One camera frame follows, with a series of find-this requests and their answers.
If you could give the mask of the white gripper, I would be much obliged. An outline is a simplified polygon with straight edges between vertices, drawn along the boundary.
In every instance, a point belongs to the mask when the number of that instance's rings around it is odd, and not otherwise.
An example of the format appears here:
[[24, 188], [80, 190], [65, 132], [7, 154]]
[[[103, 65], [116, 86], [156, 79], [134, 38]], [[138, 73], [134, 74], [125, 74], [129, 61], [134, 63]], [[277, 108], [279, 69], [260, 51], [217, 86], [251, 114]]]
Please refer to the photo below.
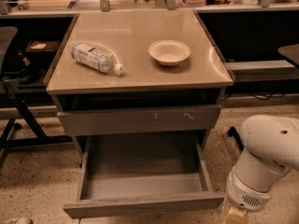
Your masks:
[[242, 183], [232, 169], [226, 181], [226, 193], [231, 204], [223, 206], [223, 224], [249, 224], [248, 211], [260, 212], [271, 195], [249, 188]]

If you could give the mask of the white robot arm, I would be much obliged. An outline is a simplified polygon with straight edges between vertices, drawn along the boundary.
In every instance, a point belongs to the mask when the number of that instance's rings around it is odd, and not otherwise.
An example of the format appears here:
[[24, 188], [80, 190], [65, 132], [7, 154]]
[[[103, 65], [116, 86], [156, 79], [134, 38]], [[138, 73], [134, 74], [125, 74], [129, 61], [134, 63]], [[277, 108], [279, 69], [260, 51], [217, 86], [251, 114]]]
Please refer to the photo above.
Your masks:
[[299, 169], [299, 119], [255, 115], [241, 124], [239, 139], [244, 149], [227, 177], [223, 224], [249, 224], [275, 183]]

